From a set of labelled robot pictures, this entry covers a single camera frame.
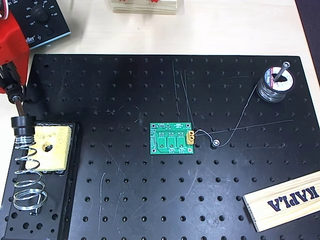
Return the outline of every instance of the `solder spool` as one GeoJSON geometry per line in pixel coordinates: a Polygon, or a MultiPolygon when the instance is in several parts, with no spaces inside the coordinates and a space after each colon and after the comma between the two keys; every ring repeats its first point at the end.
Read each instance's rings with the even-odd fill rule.
{"type": "Polygon", "coordinates": [[[289,67],[290,63],[284,62],[282,67],[273,66],[268,68],[264,72],[264,75],[258,82],[256,88],[258,95],[263,100],[269,103],[279,103],[285,98],[286,94],[294,87],[294,78],[292,74],[287,70],[289,67]],[[282,74],[275,81],[275,78],[280,71],[282,72],[282,74]]]}

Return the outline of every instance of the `thin wire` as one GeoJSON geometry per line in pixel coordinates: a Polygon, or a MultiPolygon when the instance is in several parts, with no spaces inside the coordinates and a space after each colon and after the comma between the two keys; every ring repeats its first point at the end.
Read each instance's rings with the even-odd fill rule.
{"type": "Polygon", "coordinates": [[[192,125],[193,125],[193,128],[195,128],[195,122],[194,122],[194,119],[192,117],[190,104],[189,104],[189,100],[188,100],[186,70],[184,70],[184,79],[185,79],[186,84],[184,84],[184,80],[183,80],[183,77],[182,77],[182,70],[181,69],[180,69],[180,76],[181,76],[181,82],[182,82],[182,86],[183,86],[183,90],[184,90],[184,94],[185,94],[185,99],[186,99],[186,107],[187,107],[187,109],[186,109],[187,112],[186,113],[188,115],[188,108],[189,108],[192,125]]]}
{"type": "MultiPolygon", "coordinates": [[[[254,127],[262,127],[262,126],[267,126],[267,125],[272,125],[272,124],[281,124],[281,123],[287,123],[287,122],[293,122],[293,120],[274,121],[274,122],[268,122],[268,123],[258,124],[258,125],[243,126],[243,127],[238,127],[236,130],[249,129],[249,128],[254,128],[254,127]]],[[[207,134],[220,134],[220,133],[230,132],[232,130],[235,130],[235,129],[233,128],[231,130],[221,130],[221,131],[213,131],[213,132],[206,132],[206,133],[207,134]]],[[[206,135],[206,133],[195,134],[195,136],[203,136],[203,135],[206,135]]]]}
{"type": "Polygon", "coordinates": [[[245,104],[245,106],[244,106],[244,108],[243,108],[243,111],[242,111],[242,113],[241,113],[241,116],[240,116],[240,118],[239,118],[239,121],[238,121],[238,123],[236,124],[236,126],[235,126],[235,128],[234,128],[234,130],[233,130],[233,132],[232,132],[232,134],[231,134],[231,136],[229,137],[229,139],[228,139],[224,144],[217,146],[217,148],[222,148],[222,147],[224,147],[225,145],[227,145],[227,144],[230,142],[231,138],[232,138],[233,135],[235,134],[235,132],[236,132],[236,130],[237,130],[237,128],[238,128],[238,126],[239,126],[239,124],[240,124],[240,122],[241,122],[242,117],[244,116],[244,113],[245,113],[245,111],[246,111],[246,108],[248,107],[248,104],[249,104],[249,102],[250,102],[250,99],[252,98],[252,96],[253,96],[253,94],[254,94],[257,86],[258,86],[258,83],[254,86],[253,91],[251,92],[251,94],[250,94],[250,96],[249,96],[249,98],[248,98],[248,101],[246,102],[246,104],[245,104]]]}
{"type": "Polygon", "coordinates": [[[214,144],[214,140],[212,139],[212,137],[209,135],[209,133],[207,133],[205,130],[202,130],[202,129],[198,129],[197,131],[195,131],[194,135],[195,136],[201,136],[201,135],[196,135],[197,132],[203,132],[204,134],[201,134],[201,135],[207,135],[210,140],[211,140],[211,144],[213,145],[214,144]]]}
{"type": "Polygon", "coordinates": [[[177,110],[177,117],[178,117],[178,122],[180,123],[180,118],[179,118],[179,106],[178,106],[178,95],[177,95],[177,84],[176,84],[176,73],[175,73],[175,66],[174,66],[174,61],[172,60],[172,71],[173,71],[173,80],[174,80],[174,92],[175,92],[175,105],[176,105],[176,110],[177,110]]]}
{"type": "MultiPolygon", "coordinates": [[[[185,96],[186,96],[186,99],[188,100],[186,70],[184,70],[184,84],[185,84],[185,96]]],[[[186,116],[188,118],[188,122],[190,122],[190,120],[189,120],[189,112],[188,112],[188,105],[186,106],[186,116]]]]}

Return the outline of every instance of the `wooden board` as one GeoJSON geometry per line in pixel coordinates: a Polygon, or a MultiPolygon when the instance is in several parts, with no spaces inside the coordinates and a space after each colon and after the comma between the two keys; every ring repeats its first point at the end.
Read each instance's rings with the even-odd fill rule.
{"type": "Polygon", "coordinates": [[[111,0],[114,13],[165,14],[175,15],[178,10],[177,0],[111,0]]]}
{"type": "Polygon", "coordinates": [[[320,171],[243,196],[258,232],[320,211],[320,171]]]}

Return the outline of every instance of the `metal rod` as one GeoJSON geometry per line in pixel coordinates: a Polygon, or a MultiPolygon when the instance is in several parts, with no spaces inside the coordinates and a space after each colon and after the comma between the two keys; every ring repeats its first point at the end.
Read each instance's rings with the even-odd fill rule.
{"type": "Polygon", "coordinates": [[[284,73],[285,70],[290,68],[290,62],[288,61],[284,61],[282,64],[282,67],[280,69],[280,71],[278,72],[278,74],[275,76],[275,78],[273,79],[273,81],[276,83],[279,78],[281,77],[281,75],[284,73]]]}
{"type": "Polygon", "coordinates": [[[17,111],[18,111],[18,113],[19,113],[19,116],[20,116],[20,117],[21,117],[21,116],[25,116],[25,111],[24,111],[24,109],[23,109],[23,107],[22,107],[20,97],[14,96],[14,97],[12,98],[12,100],[13,100],[14,103],[15,103],[15,106],[16,106],[16,109],[17,109],[17,111]]]}

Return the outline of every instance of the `screw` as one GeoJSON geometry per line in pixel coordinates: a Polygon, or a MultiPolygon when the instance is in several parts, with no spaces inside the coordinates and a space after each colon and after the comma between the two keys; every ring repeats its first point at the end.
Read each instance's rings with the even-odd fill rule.
{"type": "Polygon", "coordinates": [[[290,62],[288,62],[288,61],[283,62],[280,71],[274,77],[273,81],[276,83],[279,80],[279,78],[281,77],[281,75],[284,73],[284,71],[287,70],[288,68],[290,68],[290,62]]]}
{"type": "Polygon", "coordinates": [[[220,141],[218,139],[215,139],[213,140],[213,143],[212,143],[213,147],[216,148],[220,145],[220,141]]]}

